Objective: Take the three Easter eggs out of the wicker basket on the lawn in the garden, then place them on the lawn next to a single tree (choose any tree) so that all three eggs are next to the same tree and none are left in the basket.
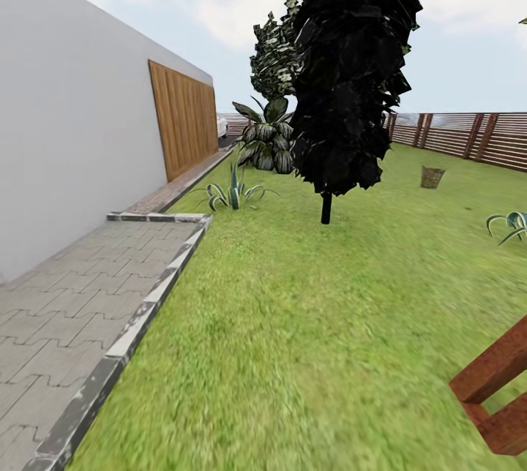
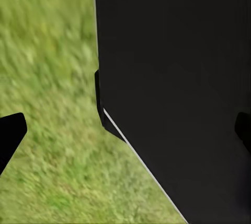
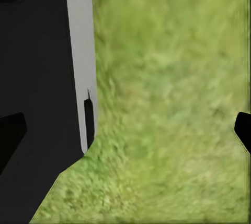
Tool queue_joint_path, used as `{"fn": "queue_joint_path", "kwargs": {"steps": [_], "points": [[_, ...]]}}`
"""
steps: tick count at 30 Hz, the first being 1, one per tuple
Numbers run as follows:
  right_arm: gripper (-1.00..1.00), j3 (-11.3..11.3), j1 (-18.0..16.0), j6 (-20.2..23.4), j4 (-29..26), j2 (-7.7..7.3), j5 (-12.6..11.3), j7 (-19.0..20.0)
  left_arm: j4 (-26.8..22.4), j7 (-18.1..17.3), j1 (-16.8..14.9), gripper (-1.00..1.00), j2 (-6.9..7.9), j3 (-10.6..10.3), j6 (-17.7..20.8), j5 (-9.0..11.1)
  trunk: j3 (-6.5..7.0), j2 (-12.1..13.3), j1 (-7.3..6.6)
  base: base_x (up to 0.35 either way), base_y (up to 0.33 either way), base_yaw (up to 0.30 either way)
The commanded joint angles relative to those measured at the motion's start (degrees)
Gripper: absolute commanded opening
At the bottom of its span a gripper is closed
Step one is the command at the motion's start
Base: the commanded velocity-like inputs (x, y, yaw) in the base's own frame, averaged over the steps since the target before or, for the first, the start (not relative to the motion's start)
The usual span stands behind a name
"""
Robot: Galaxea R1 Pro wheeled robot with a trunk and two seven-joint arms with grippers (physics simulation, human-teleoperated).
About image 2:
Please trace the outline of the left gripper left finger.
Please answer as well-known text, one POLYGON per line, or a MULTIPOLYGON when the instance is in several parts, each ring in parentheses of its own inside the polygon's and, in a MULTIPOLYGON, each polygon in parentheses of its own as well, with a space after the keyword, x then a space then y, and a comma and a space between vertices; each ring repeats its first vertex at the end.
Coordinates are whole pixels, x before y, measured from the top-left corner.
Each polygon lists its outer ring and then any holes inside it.
POLYGON ((0 175, 27 132, 22 112, 0 118, 0 175))

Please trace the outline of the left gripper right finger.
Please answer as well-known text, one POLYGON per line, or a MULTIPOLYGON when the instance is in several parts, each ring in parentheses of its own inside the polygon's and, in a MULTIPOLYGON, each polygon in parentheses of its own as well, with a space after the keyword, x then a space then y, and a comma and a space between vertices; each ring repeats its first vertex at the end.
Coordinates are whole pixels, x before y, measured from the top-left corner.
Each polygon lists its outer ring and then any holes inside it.
POLYGON ((239 112, 234 131, 251 154, 251 114, 239 112))

